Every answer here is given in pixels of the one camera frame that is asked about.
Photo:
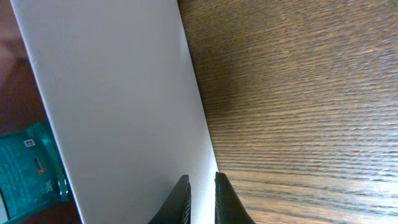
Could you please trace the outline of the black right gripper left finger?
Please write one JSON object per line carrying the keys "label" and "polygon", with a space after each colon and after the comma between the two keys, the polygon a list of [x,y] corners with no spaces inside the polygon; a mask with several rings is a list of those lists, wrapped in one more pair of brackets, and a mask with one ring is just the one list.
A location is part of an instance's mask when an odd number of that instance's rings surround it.
{"label": "black right gripper left finger", "polygon": [[191,224],[191,185],[182,175],[148,224]]}

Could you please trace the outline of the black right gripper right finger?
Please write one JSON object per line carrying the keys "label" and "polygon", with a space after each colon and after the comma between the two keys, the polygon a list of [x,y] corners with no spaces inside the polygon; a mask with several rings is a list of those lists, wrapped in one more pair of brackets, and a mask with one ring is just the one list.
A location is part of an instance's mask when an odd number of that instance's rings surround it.
{"label": "black right gripper right finger", "polygon": [[215,175],[215,224],[255,224],[226,174]]}

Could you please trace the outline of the white cardboard box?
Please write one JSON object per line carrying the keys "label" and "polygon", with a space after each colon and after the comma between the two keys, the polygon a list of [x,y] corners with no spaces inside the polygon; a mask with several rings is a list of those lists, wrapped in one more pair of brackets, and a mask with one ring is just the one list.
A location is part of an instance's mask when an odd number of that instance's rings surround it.
{"label": "white cardboard box", "polygon": [[2,1],[22,34],[83,223],[147,223],[188,175],[213,223],[216,159],[176,0]]}

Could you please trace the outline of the blue mouthwash bottle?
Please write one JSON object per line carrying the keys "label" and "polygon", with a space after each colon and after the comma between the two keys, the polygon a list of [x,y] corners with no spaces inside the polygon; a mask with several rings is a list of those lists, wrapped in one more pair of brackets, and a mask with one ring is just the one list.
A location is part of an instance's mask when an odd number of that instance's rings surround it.
{"label": "blue mouthwash bottle", "polygon": [[48,121],[1,136],[1,223],[19,223],[72,198]]}

